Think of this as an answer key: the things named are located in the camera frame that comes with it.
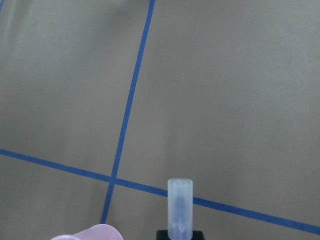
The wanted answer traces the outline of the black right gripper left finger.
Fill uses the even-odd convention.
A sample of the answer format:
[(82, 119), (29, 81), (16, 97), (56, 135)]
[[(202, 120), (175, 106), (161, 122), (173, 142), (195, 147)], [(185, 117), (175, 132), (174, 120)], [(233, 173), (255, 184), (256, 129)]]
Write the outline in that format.
[(167, 230), (158, 230), (156, 232), (156, 240), (169, 240)]

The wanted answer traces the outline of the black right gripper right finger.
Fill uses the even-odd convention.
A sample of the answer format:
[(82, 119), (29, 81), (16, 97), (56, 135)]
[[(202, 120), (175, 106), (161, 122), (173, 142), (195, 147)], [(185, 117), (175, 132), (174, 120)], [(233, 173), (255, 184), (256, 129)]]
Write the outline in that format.
[(193, 230), (192, 231), (192, 240), (204, 240), (204, 234), (202, 231)]

